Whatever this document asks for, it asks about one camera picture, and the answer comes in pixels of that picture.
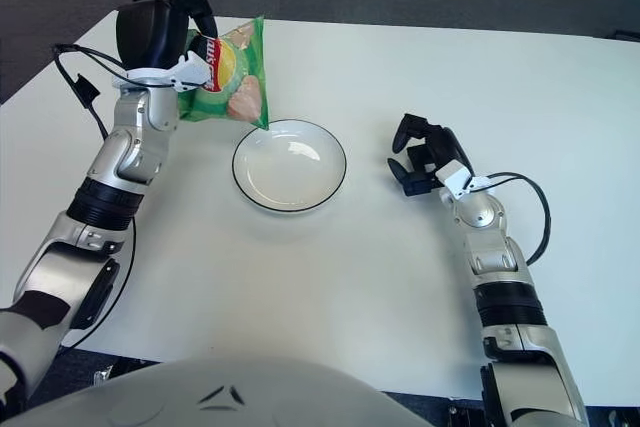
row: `metal arm segment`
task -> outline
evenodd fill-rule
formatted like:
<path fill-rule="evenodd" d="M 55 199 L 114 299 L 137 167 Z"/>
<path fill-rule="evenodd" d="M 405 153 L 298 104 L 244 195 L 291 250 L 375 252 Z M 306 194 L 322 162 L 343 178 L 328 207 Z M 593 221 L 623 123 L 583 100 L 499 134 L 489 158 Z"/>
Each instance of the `metal arm segment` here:
<path fill-rule="evenodd" d="M 177 123 L 175 90 L 121 88 L 112 132 L 20 277 L 14 304 L 0 310 L 0 418 L 19 412 L 69 330 L 99 316 L 119 269 L 111 256 Z"/>
<path fill-rule="evenodd" d="M 481 370 L 489 422 L 586 425 L 584 404 L 558 337 L 547 325 L 529 267 L 506 234 L 504 207 L 486 191 L 465 193 L 465 187 L 486 181 L 473 178 L 457 160 L 436 177 L 463 239 L 484 351 L 496 360 Z"/>

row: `robot forearm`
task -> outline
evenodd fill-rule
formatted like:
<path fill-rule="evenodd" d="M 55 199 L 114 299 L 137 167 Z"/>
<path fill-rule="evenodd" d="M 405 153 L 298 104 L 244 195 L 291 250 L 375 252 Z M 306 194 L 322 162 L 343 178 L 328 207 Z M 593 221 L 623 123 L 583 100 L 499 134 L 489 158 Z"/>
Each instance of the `robot forearm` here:
<path fill-rule="evenodd" d="M 119 270 L 111 256 L 165 161 L 177 122 L 175 90 L 122 89 L 111 134 L 22 274 L 14 304 L 0 311 L 0 403 L 15 408 L 16 399 L 28 398 L 69 330 L 99 316 Z"/>
<path fill-rule="evenodd" d="M 441 197 L 462 234 L 484 351 L 495 360 L 481 369 L 488 420 L 496 426 L 524 425 L 544 412 L 556 420 L 566 417 L 561 425 L 586 425 L 584 404 L 556 333 L 547 325 L 529 267 L 506 235 L 503 206 L 485 192 Z"/>
<path fill-rule="evenodd" d="M 580 393 L 556 333 L 547 325 L 527 262 L 506 234 L 504 207 L 487 191 L 491 181 L 474 176 L 451 130 L 406 114 L 393 151 L 404 149 L 411 137 L 425 139 L 424 145 L 407 149 L 414 171 L 393 159 L 389 167 L 408 196 L 439 188 L 462 236 L 483 347 L 495 360 L 481 369 L 489 423 L 587 425 Z"/>

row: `robotic hand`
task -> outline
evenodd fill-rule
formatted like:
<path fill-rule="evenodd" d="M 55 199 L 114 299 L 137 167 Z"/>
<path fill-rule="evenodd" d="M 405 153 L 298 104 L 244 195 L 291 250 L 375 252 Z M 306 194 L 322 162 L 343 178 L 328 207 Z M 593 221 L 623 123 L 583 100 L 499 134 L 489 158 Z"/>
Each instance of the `robotic hand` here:
<path fill-rule="evenodd" d="M 558 337 L 547 325 L 529 273 L 529 265 L 542 254 L 548 239 L 525 261 L 518 244 L 506 234 L 505 209 L 490 194 L 491 180 L 475 177 L 453 132 L 406 114 L 393 140 L 393 152 L 402 151 L 411 138 L 425 139 L 424 144 L 407 149 L 414 172 L 394 159 L 388 164 L 407 196 L 439 188 L 462 236 L 484 351 L 495 360 L 481 369 L 490 425 L 587 425 L 580 393 Z"/>

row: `white bracket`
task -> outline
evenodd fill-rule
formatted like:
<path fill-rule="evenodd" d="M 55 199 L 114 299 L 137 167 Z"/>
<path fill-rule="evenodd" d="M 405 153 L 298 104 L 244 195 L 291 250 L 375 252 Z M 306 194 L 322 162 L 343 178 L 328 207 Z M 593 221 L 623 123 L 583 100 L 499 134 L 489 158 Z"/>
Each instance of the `white bracket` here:
<path fill-rule="evenodd" d="M 439 169 L 436 177 L 456 200 L 476 189 L 491 185 L 488 177 L 471 177 L 469 169 L 457 160 L 452 160 Z"/>
<path fill-rule="evenodd" d="M 124 77 L 135 82 L 143 82 L 149 84 L 171 85 L 176 92 L 186 92 L 188 90 L 197 89 L 199 85 L 204 84 L 211 78 L 211 70 L 209 64 L 198 57 L 194 52 L 187 52 L 187 59 L 181 55 L 178 63 L 170 69 L 153 69 L 140 68 L 128 70 Z M 113 86 L 120 88 L 122 86 L 135 85 L 118 77 L 113 78 Z"/>

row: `chip bag label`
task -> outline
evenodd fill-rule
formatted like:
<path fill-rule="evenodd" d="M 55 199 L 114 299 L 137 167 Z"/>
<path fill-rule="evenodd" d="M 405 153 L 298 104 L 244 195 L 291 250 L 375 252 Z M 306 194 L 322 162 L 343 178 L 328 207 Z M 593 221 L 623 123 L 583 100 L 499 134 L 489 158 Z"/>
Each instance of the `chip bag label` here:
<path fill-rule="evenodd" d="M 178 96 L 181 119 L 230 118 L 268 129 L 263 23 L 254 19 L 217 39 L 189 31 L 188 49 L 206 60 L 211 76 L 202 87 Z"/>

